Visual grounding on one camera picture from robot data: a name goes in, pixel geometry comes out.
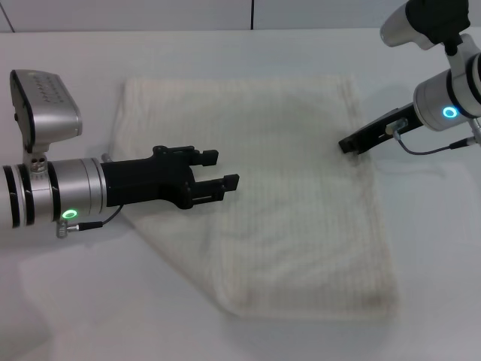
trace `table surface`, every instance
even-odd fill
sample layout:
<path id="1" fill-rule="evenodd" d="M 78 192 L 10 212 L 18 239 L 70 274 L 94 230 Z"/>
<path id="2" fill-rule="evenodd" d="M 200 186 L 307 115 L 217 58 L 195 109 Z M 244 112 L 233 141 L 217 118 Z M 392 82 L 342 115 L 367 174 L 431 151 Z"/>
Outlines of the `table surface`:
<path id="1" fill-rule="evenodd" d="M 471 29 L 481 41 L 481 29 Z M 0 35 L 0 163 L 21 160 L 8 86 L 13 68 L 62 76 L 83 135 L 51 160 L 108 149 L 128 77 L 245 78 L 352 74 L 368 119 L 412 100 L 448 67 L 443 49 L 385 47 L 376 29 Z M 404 137 L 430 150 L 467 125 Z M 481 357 L 481 151 L 414 157 L 394 142 L 371 152 L 401 297 L 379 323 L 245 321 L 214 308 L 125 219 L 57 241 L 54 225 L 0 232 L 0 360 L 341 359 Z"/>

